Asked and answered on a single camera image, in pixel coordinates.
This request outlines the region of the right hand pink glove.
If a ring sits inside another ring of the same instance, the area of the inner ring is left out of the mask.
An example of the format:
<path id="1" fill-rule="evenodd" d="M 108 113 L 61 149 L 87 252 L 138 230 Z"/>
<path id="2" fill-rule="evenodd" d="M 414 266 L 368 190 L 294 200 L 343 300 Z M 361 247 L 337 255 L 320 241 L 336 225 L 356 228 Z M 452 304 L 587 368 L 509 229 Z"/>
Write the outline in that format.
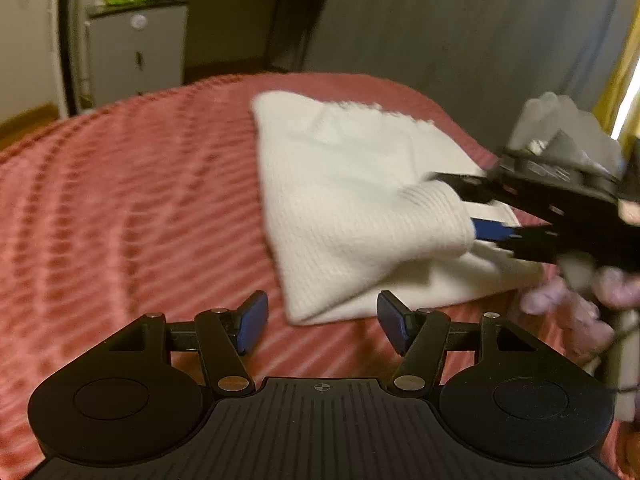
<path id="1" fill-rule="evenodd" d="M 639 274 L 617 268 L 600 269 L 591 290 L 603 307 L 625 311 L 639 307 Z M 529 315 L 551 313 L 562 332 L 566 356 L 576 364 L 586 364 L 612 346 L 614 328 L 600 319 L 596 304 L 571 290 L 564 278 L 554 278 L 526 292 L 520 309 Z"/>

